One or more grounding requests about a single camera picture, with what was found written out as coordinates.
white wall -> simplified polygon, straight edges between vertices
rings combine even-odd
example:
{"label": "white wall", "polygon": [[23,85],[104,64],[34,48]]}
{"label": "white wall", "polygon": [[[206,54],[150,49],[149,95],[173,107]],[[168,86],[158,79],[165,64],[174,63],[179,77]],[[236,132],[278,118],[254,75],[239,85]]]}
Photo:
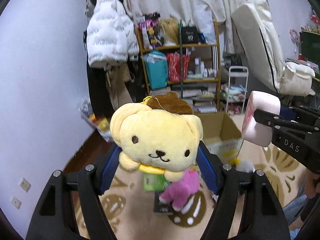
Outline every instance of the white wall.
{"label": "white wall", "polygon": [[295,29],[298,33],[301,27],[310,22],[311,5],[308,0],[268,0],[272,20],[279,35],[284,59],[298,59],[294,53],[289,31]]}
{"label": "white wall", "polygon": [[92,132],[79,112],[88,95],[84,12],[85,0],[10,0],[0,16],[0,207],[22,237],[50,175]]}

red bag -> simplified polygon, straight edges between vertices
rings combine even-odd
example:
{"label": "red bag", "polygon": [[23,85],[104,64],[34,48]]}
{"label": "red bag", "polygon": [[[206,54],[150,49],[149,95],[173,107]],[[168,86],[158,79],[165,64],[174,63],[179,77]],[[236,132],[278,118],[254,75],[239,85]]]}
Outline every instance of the red bag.
{"label": "red bag", "polygon": [[[188,67],[190,62],[190,56],[183,54],[183,80],[188,76]],[[180,81],[180,54],[168,53],[167,54],[169,80],[179,82]]]}

teal bag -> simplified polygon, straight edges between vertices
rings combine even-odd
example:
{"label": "teal bag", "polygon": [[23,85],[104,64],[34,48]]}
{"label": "teal bag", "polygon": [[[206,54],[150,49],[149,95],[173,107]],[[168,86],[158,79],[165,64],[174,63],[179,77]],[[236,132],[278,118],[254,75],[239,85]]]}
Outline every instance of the teal bag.
{"label": "teal bag", "polygon": [[159,51],[152,51],[143,55],[146,71],[151,89],[160,89],[167,87],[168,62],[165,54]]}

stuffed toy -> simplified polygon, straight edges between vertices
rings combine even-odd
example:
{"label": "stuffed toy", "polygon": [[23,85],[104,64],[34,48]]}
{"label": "stuffed toy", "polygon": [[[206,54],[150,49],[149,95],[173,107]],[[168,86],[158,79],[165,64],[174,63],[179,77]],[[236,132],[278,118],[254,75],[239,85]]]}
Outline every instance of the stuffed toy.
{"label": "stuffed toy", "polygon": [[110,132],[122,148],[124,169],[164,174],[171,182],[182,180],[195,164],[203,139],[201,120],[175,92],[121,106],[111,118]]}
{"label": "stuffed toy", "polygon": [[172,202],[172,207],[179,212],[186,204],[189,196],[194,195],[200,189],[199,174],[196,170],[184,171],[183,179],[179,182],[171,183],[159,196],[159,201],[163,204]]}

black book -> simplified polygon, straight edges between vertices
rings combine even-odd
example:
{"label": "black book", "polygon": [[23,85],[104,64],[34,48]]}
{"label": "black book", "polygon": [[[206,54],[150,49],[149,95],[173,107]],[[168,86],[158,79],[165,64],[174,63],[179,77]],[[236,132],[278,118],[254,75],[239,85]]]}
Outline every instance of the black book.
{"label": "black book", "polygon": [[173,208],[170,206],[170,204],[162,204],[159,201],[159,195],[162,192],[155,192],[155,205],[153,207],[153,212],[157,215],[173,215]]}

